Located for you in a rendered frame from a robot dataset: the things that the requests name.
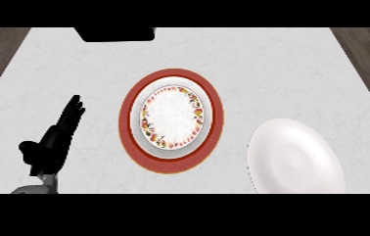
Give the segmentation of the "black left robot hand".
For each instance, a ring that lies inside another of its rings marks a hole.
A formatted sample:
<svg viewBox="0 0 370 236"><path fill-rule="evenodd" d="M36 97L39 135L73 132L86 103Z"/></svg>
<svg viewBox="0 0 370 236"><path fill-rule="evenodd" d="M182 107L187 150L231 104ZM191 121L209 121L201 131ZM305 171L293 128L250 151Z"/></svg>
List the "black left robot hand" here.
<svg viewBox="0 0 370 236"><path fill-rule="evenodd" d="M29 176L55 174L60 171L83 112L81 96L73 95L57 123L47 129L39 141L23 141L19 144L23 162L30 166Z"/></svg>

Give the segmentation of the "white floral rimmed plate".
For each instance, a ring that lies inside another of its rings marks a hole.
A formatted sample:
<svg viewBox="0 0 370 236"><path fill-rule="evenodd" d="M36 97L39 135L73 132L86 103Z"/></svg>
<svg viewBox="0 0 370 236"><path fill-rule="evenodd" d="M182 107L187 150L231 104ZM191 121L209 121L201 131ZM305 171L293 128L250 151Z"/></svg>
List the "white floral rimmed plate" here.
<svg viewBox="0 0 370 236"><path fill-rule="evenodd" d="M204 141L212 106L200 85L179 76L150 82L129 111L129 129L144 152L163 160L187 156Z"/></svg>

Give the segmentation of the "plain white plate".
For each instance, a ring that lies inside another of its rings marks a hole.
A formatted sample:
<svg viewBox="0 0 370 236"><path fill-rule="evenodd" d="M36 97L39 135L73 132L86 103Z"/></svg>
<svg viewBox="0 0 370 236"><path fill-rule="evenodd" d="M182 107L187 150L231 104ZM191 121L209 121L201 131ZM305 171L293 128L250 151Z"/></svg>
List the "plain white plate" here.
<svg viewBox="0 0 370 236"><path fill-rule="evenodd" d="M266 121L247 147L252 183L259 193L343 193L343 172L318 132L288 118Z"/></svg>

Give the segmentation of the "red round placemat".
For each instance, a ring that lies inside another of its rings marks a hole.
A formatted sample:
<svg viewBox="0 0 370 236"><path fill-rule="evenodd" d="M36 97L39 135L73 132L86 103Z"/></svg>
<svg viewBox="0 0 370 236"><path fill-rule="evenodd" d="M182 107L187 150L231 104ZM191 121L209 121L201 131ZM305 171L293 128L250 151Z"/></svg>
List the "red round placemat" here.
<svg viewBox="0 0 370 236"><path fill-rule="evenodd" d="M196 72L154 71L131 87L117 134L128 156L150 171L170 174L196 167L215 149L222 125L218 93Z"/></svg>

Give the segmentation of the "black appliance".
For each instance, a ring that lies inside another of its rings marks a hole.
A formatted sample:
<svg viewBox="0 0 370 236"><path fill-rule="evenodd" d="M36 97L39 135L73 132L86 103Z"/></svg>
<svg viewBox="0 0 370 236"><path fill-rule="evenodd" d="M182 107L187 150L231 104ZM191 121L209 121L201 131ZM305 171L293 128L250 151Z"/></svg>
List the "black appliance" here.
<svg viewBox="0 0 370 236"><path fill-rule="evenodd" d="M154 27L76 27L85 42L151 41Z"/></svg>

